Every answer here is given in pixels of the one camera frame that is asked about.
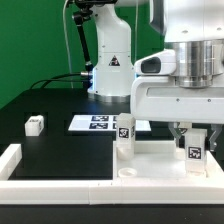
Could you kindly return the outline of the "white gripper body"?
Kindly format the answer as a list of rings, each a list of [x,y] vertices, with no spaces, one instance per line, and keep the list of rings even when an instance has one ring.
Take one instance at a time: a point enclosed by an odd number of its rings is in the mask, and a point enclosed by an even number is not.
[[[224,88],[187,89],[167,76],[141,76],[133,82],[130,109],[138,120],[224,124]]]

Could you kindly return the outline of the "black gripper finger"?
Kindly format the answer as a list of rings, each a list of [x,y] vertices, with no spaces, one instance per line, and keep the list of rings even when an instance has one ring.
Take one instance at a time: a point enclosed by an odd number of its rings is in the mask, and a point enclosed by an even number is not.
[[[209,138],[210,150],[214,151],[215,148],[217,147],[216,139],[218,138],[218,136],[220,135],[222,131],[222,124],[212,124],[211,130],[212,130],[212,134]]]
[[[168,123],[168,128],[169,128],[171,134],[174,137],[176,146],[179,146],[179,141],[181,139],[182,134],[181,134],[181,131],[178,127],[178,123],[177,122],[169,122]]]

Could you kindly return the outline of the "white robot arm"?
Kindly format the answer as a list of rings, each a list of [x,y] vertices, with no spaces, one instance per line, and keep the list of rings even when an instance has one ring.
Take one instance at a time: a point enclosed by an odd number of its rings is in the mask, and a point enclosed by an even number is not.
[[[224,0],[149,0],[164,49],[134,64],[138,119],[208,123],[211,149],[224,125]]]

